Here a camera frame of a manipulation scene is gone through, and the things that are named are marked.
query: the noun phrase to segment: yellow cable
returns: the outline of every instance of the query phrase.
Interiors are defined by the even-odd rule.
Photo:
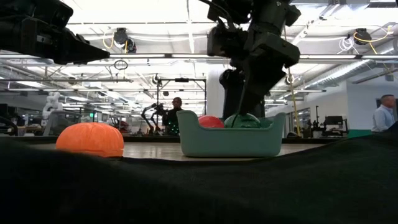
[[[354,38],[357,39],[357,40],[360,40],[360,41],[362,41],[362,42],[373,43],[373,42],[377,42],[377,41],[380,41],[380,40],[384,40],[384,39],[389,35],[389,32],[390,32],[390,27],[388,27],[388,30],[387,30],[386,35],[385,35],[384,37],[380,38],[380,39],[377,39],[377,40],[363,40],[363,39],[359,39],[359,38],[356,37],[356,34],[358,34],[357,32],[354,33]]]
[[[111,43],[111,46],[106,45],[105,39],[102,39],[102,43],[104,43],[104,46],[105,46],[107,49],[111,49],[111,48],[113,47],[113,40],[114,40],[114,32],[113,32],[113,34],[112,34],[112,43]]]
[[[284,27],[285,31],[285,40],[287,41],[287,35],[286,35],[286,26]],[[292,92],[292,98],[293,98],[293,107],[294,107],[294,117],[296,118],[296,125],[297,125],[297,134],[301,136],[300,134],[300,123],[299,123],[299,115],[297,114],[297,107],[296,107],[296,97],[294,96],[294,87],[293,87],[293,78],[292,78],[292,73],[290,72],[290,68],[288,68],[289,71],[289,82],[290,82],[290,90]]]
[[[377,54],[377,51],[376,51],[376,49],[373,47],[373,44],[372,44],[372,43],[369,43],[369,45],[371,46],[373,52],[374,52],[375,54]]]

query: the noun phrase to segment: computer monitor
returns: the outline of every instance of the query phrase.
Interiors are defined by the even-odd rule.
[[[327,116],[327,117],[325,117],[325,122],[323,124],[343,125],[343,117],[342,116]]]

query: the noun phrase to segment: orange pumpkin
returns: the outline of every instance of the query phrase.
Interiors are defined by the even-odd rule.
[[[103,157],[122,156],[123,136],[116,128],[102,123],[80,123],[67,127],[55,148]]]

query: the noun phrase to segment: green ball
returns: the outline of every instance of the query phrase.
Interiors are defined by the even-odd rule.
[[[237,115],[234,114],[227,118],[224,122],[224,126],[226,128],[261,128],[261,122],[255,116],[251,114],[245,115]]]

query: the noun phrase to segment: teal plastic basket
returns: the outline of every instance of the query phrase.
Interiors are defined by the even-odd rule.
[[[270,157],[280,152],[285,114],[273,122],[261,122],[267,128],[204,128],[192,111],[177,112],[181,148],[188,157]]]

